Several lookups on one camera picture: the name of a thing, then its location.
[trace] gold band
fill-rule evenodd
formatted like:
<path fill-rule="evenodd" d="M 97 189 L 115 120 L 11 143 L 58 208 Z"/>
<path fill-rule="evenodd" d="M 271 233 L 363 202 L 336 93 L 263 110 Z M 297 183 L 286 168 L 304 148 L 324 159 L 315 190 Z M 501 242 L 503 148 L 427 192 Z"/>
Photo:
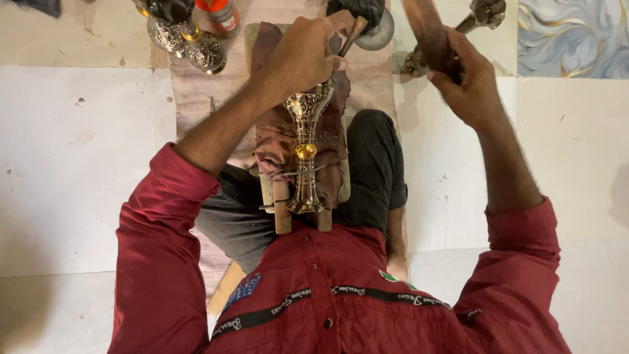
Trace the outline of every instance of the gold band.
<path fill-rule="evenodd" d="M 140 15 L 142 15 L 142 16 L 144 16 L 144 17 L 153 17 L 153 15 L 150 12 L 148 12 L 148 10 L 143 10 L 139 6 L 136 6 L 135 8 L 138 10 Z"/>
<path fill-rule="evenodd" d="M 201 38 L 201 29 L 199 28 L 199 25 L 196 24 L 196 22 L 194 23 L 194 33 L 191 35 L 187 35 L 184 32 L 181 32 L 181 35 L 184 37 L 185 40 L 187 40 L 188 42 L 196 42 L 199 40 L 199 38 Z"/>
<path fill-rule="evenodd" d="M 300 159 L 311 159 L 316 155 L 316 146 L 313 144 L 299 144 L 295 147 L 295 154 Z"/>

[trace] shirt sleeve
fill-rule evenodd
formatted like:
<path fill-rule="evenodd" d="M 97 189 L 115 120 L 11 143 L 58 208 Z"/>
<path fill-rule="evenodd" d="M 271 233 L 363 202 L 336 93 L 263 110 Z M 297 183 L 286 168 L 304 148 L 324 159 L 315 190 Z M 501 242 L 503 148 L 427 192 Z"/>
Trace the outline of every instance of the shirt sleeve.
<path fill-rule="evenodd" d="M 479 256 L 454 307 L 457 317 L 488 352 L 569 353 L 549 312 L 560 260 L 550 200 L 487 215 L 487 223 L 490 251 Z"/>
<path fill-rule="evenodd" d="M 190 234 L 219 182 L 164 146 L 120 212 L 109 353 L 194 353 L 208 346 L 200 243 Z"/>

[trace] shirt button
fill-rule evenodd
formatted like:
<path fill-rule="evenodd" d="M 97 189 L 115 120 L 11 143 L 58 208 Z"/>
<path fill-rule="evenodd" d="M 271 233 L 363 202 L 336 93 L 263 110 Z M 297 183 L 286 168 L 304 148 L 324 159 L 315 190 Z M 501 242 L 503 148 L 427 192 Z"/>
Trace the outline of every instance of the shirt button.
<path fill-rule="evenodd" d="M 330 329 L 333 323 L 334 321 L 332 321 L 332 319 L 328 317 L 325 319 L 325 322 L 323 323 L 323 327 L 325 327 L 325 329 Z"/>

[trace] blue marble tile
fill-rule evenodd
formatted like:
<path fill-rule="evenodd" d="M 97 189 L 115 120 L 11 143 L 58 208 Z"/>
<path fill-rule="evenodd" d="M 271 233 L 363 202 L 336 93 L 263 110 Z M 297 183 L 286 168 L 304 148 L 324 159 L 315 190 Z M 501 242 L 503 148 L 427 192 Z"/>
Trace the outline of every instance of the blue marble tile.
<path fill-rule="evenodd" d="M 518 76 L 629 79 L 629 0 L 520 0 Z"/>

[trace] maroon shirt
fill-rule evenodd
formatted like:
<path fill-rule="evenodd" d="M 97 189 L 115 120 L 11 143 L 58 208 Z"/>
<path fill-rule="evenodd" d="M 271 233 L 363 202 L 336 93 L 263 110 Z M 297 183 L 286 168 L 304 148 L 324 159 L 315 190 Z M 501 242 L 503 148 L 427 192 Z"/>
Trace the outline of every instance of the maroon shirt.
<path fill-rule="evenodd" d="M 294 221 L 230 297 L 209 341 L 201 203 L 220 188 L 170 144 L 120 213 L 110 353 L 569 353 L 548 312 L 559 278 L 548 199 L 488 216 L 482 253 L 451 308 L 387 280 L 375 229 Z"/>

